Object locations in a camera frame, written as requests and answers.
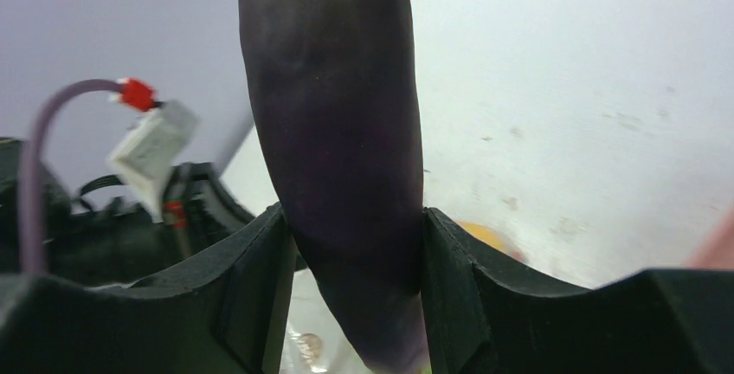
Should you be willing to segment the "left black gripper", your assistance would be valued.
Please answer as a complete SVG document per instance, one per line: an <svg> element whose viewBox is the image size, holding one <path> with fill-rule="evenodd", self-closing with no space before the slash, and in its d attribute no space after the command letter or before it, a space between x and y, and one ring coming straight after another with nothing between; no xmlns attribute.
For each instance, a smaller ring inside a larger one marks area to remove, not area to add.
<svg viewBox="0 0 734 374"><path fill-rule="evenodd" d="M171 267L229 237L254 220L228 193L209 163L173 168L164 191L164 220L123 197L95 207L85 196L120 186L98 177L69 194L41 168L51 274L87 286L130 283Z"/></svg>

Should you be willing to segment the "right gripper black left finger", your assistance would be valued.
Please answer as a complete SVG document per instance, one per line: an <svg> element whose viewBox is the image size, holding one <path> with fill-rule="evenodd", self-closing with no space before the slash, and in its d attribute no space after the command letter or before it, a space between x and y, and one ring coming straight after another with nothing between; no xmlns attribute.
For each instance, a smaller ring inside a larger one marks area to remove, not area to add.
<svg viewBox="0 0 734 374"><path fill-rule="evenodd" d="M275 373L296 248L279 205L128 288L1 279L4 373Z"/></svg>

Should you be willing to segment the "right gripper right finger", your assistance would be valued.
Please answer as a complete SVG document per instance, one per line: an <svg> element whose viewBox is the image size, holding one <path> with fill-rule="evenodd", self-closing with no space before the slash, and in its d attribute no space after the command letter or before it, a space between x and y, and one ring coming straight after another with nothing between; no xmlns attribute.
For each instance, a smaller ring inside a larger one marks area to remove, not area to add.
<svg viewBox="0 0 734 374"><path fill-rule="evenodd" d="M543 274L424 213L436 373L730 373L733 274L650 268L597 289Z"/></svg>

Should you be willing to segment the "dark purple eggplant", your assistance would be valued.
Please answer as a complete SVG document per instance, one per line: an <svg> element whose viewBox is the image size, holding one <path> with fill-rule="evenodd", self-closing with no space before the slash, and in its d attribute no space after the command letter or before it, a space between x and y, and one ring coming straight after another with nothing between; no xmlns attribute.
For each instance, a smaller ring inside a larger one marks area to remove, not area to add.
<svg viewBox="0 0 734 374"><path fill-rule="evenodd" d="M274 190L364 364L428 364L422 134L410 0L239 0L250 105Z"/></svg>

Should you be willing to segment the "clear zip top bag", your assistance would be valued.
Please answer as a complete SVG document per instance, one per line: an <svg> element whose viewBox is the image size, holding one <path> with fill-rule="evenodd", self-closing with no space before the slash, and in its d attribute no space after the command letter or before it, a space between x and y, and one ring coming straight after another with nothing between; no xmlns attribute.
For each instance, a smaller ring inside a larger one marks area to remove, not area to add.
<svg viewBox="0 0 734 374"><path fill-rule="evenodd" d="M293 276L280 374L371 374L326 306L309 269Z"/></svg>

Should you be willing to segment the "pink plastic basket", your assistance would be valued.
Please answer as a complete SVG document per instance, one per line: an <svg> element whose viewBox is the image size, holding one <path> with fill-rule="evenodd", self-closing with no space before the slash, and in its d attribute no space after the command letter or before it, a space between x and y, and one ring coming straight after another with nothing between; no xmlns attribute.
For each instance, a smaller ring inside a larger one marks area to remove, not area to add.
<svg viewBox="0 0 734 374"><path fill-rule="evenodd" d="M715 270L733 269L733 211L717 226L686 266Z"/></svg>

